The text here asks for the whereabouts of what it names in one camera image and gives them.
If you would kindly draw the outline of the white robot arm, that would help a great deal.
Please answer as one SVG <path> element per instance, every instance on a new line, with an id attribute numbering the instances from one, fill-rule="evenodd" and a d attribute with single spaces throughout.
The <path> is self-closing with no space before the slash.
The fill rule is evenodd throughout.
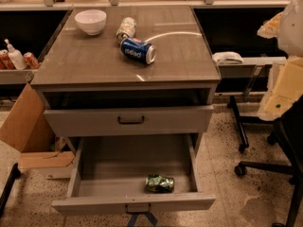
<path id="1" fill-rule="evenodd" d="M 271 121 L 282 116 L 303 95 L 303 0 L 287 7 L 257 32 L 266 39 L 277 38 L 278 48 L 288 55 L 270 70 L 268 91 L 260 102 L 258 117 Z"/>

